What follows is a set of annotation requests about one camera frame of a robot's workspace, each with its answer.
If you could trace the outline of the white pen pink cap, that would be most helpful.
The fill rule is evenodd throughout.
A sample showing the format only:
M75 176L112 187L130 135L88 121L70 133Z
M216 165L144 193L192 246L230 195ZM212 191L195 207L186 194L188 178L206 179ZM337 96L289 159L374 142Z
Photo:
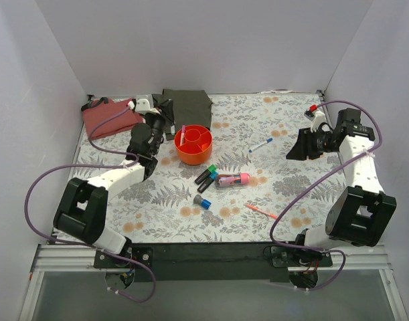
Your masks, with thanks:
M180 146L182 146L184 143L185 143L185 128L186 126L185 125L183 125L182 127L181 127L181 138L180 138Z

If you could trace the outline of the orange round divided container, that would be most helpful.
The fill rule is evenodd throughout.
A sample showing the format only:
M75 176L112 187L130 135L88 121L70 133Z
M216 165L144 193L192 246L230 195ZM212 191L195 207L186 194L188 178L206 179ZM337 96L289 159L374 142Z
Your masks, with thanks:
M180 146L181 129L176 133L174 144L177 155L187 165L201 165L212 154L213 136L207 127L188 125L185 127L185 143Z

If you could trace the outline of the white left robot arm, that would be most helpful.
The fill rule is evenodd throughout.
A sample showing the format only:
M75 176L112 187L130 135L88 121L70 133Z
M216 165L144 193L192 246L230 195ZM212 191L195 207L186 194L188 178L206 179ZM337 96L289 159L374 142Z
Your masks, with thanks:
M111 262L120 268L128 266L133 255L127 247L130 240L106 224L108 202L153 174L158 163L156 155L164 141L164 128L175 124L170 98L157 105L146 98L135 98L127 106L143 115L144 121L131 128L125 160L119 168L101 175L69 180L53 220L57 230L109 252Z

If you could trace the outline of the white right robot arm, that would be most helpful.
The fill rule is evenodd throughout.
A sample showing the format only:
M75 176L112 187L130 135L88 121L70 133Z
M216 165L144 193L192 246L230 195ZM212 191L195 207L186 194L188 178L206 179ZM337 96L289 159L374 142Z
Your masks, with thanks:
M375 246L396 209L395 198L385 194L378 180L369 152L374 147L375 134L373 128L361 124L361 112L353 108L340 110L334 128L316 105L305 116L311 125L299 130L286 158L305 161L338 152L345 164L347 186L328 212L324 225L297 235L293 259L303 266L317 258L316 247L332 249L342 242L358 247Z

